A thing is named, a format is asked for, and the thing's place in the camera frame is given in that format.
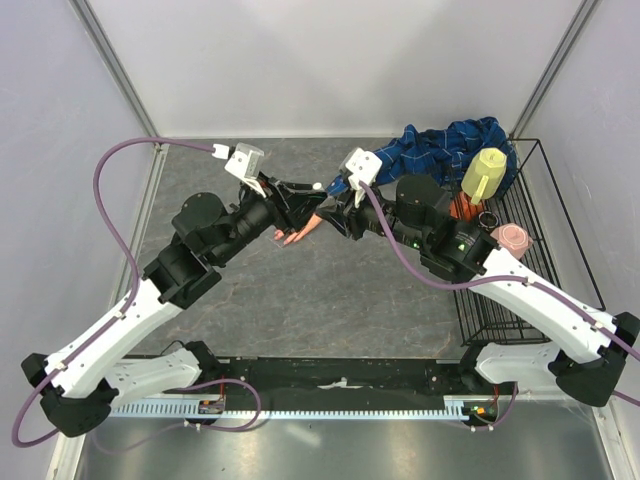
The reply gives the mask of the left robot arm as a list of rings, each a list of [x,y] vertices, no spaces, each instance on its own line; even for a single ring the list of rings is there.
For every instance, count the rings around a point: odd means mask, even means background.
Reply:
[[[241,186],[238,205],[225,206],[210,192],[186,199],[172,219],[171,242],[120,302],[68,346],[22,362],[55,430],[77,437],[113,410],[145,397],[188,387],[198,393],[215,389],[222,367],[201,341],[152,359],[124,358],[218,284],[220,269],[266,229],[304,226],[325,198],[318,183],[259,175],[255,186]]]

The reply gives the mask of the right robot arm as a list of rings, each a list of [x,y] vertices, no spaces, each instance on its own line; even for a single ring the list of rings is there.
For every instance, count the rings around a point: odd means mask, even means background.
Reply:
[[[409,272],[425,284],[448,291],[469,290],[500,304],[551,342],[550,346],[488,342],[458,368],[467,392],[491,384],[516,383],[534,389],[559,389],[592,407],[617,396],[616,386],[633,345],[639,320],[623,312],[611,315],[588,306],[526,267],[485,230],[456,219],[450,196],[431,176],[405,176],[392,200],[377,189],[357,185],[317,210],[347,238],[367,231],[387,238],[396,256],[411,247],[429,272]]]

